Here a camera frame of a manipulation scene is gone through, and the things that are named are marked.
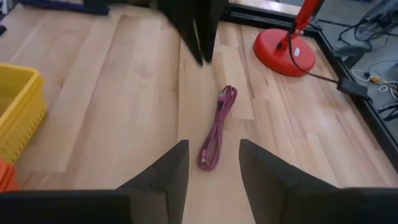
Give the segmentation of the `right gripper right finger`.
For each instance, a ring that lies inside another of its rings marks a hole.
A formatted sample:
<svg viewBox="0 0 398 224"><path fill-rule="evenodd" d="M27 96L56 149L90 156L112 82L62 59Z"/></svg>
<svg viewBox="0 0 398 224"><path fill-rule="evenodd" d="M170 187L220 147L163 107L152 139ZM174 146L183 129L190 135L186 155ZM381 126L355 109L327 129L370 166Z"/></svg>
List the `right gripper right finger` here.
<svg viewBox="0 0 398 224"><path fill-rule="evenodd" d="M397 189L339 188L248 139L241 176L256 223L397 223Z"/></svg>

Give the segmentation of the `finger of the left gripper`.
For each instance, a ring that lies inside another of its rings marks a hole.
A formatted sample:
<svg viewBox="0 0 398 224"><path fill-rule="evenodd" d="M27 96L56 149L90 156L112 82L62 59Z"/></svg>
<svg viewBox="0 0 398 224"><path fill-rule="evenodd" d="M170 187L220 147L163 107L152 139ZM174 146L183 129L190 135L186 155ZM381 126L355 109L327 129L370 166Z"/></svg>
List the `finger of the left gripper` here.
<svg viewBox="0 0 398 224"><path fill-rule="evenodd" d="M193 0L158 0L158 9L177 29L193 58L199 66L203 58L195 29L195 2Z"/></svg>
<svg viewBox="0 0 398 224"><path fill-rule="evenodd" d="M218 24L228 0L194 0L195 23L203 59L211 63Z"/></svg>

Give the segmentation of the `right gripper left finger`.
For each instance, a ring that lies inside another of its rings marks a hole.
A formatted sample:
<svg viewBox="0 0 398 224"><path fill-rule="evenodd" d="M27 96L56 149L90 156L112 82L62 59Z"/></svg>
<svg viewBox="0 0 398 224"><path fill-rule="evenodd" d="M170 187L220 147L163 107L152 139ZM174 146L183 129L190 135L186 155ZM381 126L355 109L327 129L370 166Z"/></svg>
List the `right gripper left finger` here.
<svg viewBox="0 0 398 224"><path fill-rule="evenodd" d="M181 140L113 190L5 192L1 223L181 223L189 166L189 141Z"/></svg>

